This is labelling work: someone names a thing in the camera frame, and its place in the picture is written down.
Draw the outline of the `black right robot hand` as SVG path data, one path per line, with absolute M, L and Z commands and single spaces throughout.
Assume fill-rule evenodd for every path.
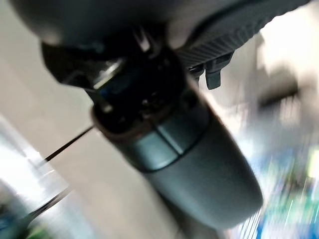
M 46 69 L 93 101 L 92 121 L 153 188 L 215 229 L 263 204 L 256 177 L 195 78 L 305 0 L 12 0 Z

